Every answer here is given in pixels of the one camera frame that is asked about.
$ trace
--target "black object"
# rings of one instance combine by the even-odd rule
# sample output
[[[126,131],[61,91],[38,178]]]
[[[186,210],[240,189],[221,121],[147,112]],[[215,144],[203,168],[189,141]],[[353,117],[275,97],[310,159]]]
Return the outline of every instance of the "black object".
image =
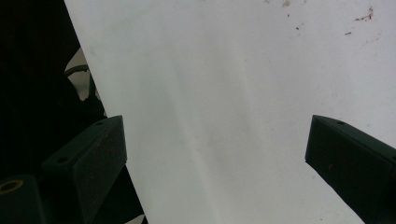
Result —
[[[365,223],[396,223],[396,150],[336,119],[312,118],[306,162]]]
[[[1,223],[123,224],[142,215],[126,160],[122,117],[94,123],[43,162],[39,188],[32,175],[0,182]]]
[[[15,175],[0,181],[0,222],[46,223],[34,176]]]

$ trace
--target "white sheet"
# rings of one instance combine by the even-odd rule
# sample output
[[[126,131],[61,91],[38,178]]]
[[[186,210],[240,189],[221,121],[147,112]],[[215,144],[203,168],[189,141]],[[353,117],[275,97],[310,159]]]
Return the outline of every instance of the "white sheet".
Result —
[[[361,223],[304,153],[313,114],[396,146],[396,1],[65,2],[150,224]]]

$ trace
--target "screw hole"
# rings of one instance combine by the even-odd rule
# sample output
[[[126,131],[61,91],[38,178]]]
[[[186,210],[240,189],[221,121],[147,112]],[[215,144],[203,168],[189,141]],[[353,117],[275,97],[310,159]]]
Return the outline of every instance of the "screw hole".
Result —
[[[58,163],[64,163],[64,162],[66,162],[67,161],[67,157],[61,157],[61,158],[59,158],[56,162],[58,162]]]
[[[10,193],[23,185],[22,180],[10,180],[2,185],[0,185],[0,195]]]

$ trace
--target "white surface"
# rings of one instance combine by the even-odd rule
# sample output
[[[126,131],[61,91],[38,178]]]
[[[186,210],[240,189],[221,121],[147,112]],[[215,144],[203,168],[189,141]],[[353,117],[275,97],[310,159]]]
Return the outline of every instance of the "white surface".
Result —
[[[396,146],[396,1],[65,2],[150,224],[361,223],[304,153],[313,114]]]

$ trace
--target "dark stain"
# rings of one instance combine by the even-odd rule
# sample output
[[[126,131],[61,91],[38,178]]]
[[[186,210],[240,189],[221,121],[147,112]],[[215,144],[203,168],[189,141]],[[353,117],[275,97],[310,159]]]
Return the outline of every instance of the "dark stain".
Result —
[[[283,0],[282,7],[288,7],[288,6],[290,6],[290,0]]]
[[[355,19],[355,21],[370,21],[373,18],[373,16],[374,16],[373,7],[370,7],[369,14],[367,16],[357,18],[357,19]]]

